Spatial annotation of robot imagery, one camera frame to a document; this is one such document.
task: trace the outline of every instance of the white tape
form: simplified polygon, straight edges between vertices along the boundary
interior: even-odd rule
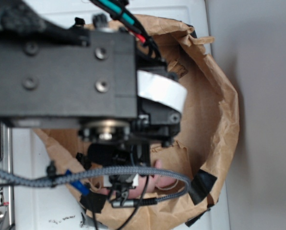
[[[187,90],[178,82],[158,74],[139,70],[138,96],[161,103],[182,114]]]

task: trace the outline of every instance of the wire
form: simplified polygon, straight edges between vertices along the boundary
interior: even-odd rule
[[[134,208],[134,211],[132,212],[132,214],[128,217],[128,219],[117,229],[117,230],[121,230],[123,229],[130,221],[131,219],[133,218],[133,216],[137,213],[137,211],[139,210],[139,207],[141,206],[141,203],[142,203],[142,200],[143,200],[143,197],[147,191],[147,187],[148,187],[148,182],[149,182],[149,176],[146,177],[146,182],[145,182],[145,186],[144,186],[144,189],[142,191],[142,194],[140,196],[140,199],[139,199],[139,202],[138,204],[136,205],[136,207]]]
[[[161,59],[159,48],[152,37],[148,35],[139,20],[132,15],[117,0],[90,0],[93,4],[108,12],[113,20],[122,22],[132,33],[145,45],[149,47],[148,55],[155,54],[155,59]]]
[[[94,227],[96,230],[98,230],[98,222],[96,220],[95,207],[94,207],[93,203],[89,202],[89,199],[87,198],[86,195],[82,195],[82,197],[85,198],[86,203],[88,205],[88,207],[86,207],[86,208],[92,212]]]
[[[69,184],[75,181],[79,181],[81,179],[98,177],[101,175],[110,176],[110,175],[119,175],[119,174],[120,175],[128,175],[128,174],[161,175],[161,176],[172,177],[177,180],[183,181],[185,183],[185,187],[182,191],[169,194],[167,196],[160,197],[160,198],[153,198],[152,200],[154,203],[159,203],[165,200],[174,199],[174,198],[183,196],[188,192],[190,185],[191,185],[191,181],[189,177],[183,174],[180,174],[178,172],[173,172],[173,171],[165,170],[165,169],[151,168],[151,167],[140,167],[140,166],[135,166],[135,167],[133,166],[111,166],[111,167],[105,167],[101,169],[87,170],[87,171],[80,172],[80,173],[74,173],[72,175],[61,175],[55,179],[41,178],[41,179],[36,179],[36,180],[26,179],[26,178],[5,172],[3,170],[0,170],[0,178],[6,180],[10,184],[14,186],[21,185],[21,186],[28,186],[28,187],[34,187],[34,188],[55,187],[57,185]]]

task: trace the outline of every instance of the red wire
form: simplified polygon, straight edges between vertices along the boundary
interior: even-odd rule
[[[129,30],[130,32],[133,33],[134,36],[136,36],[143,44],[146,42],[145,37],[143,37],[141,34],[137,34],[136,32]]]

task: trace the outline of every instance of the black cable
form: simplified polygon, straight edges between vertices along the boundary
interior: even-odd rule
[[[148,182],[149,182],[149,176],[146,176],[145,186],[144,186],[144,189],[143,189],[142,194],[141,194],[141,196],[140,196],[140,199],[139,199],[138,204],[136,205],[136,207],[134,208],[134,211],[133,211],[132,214],[128,217],[128,219],[127,219],[117,230],[123,229],[123,228],[131,221],[131,219],[133,218],[133,216],[134,216],[134,215],[137,213],[137,211],[139,210],[139,207],[141,206],[143,197],[144,197],[144,195],[145,195],[145,193],[146,193],[146,190],[147,190],[147,187],[148,187]]]
[[[87,196],[82,195],[82,197],[84,197],[86,199],[86,203],[88,205],[88,207],[86,207],[86,208],[92,212],[94,227],[96,230],[98,230],[98,222],[96,220],[95,207],[94,207],[93,203],[89,202],[89,199],[87,198]]]
[[[8,186],[14,186],[14,184],[13,183],[0,184],[0,187],[8,187]]]
[[[154,52],[155,53],[155,59],[161,59],[161,54],[160,54],[160,51],[159,51],[159,48],[158,48],[156,42],[153,40],[152,37],[150,37],[148,35],[148,33],[146,32],[146,30],[144,29],[144,27],[142,26],[140,21],[133,14],[131,14],[123,4],[121,4],[117,0],[109,0],[111,3],[113,3],[116,6],[121,8],[121,12],[119,14],[117,14],[115,11],[113,11],[112,9],[108,8],[107,6],[105,6],[101,2],[99,2],[99,0],[90,0],[90,1],[93,4],[95,4],[96,6],[98,6],[99,8],[108,12],[113,20],[119,20],[121,23],[123,23],[130,30],[134,31],[137,34],[141,34],[146,39],[144,45],[149,47],[148,55],[151,57],[152,53]],[[134,20],[134,25],[129,24],[126,20],[124,20],[122,18],[122,15],[124,13],[127,14],[131,19]]]

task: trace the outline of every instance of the gray wall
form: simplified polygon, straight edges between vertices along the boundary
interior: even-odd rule
[[[213,55],[239,92],[226,181],[232,230],[286,230],[286,0],[206,0]]]

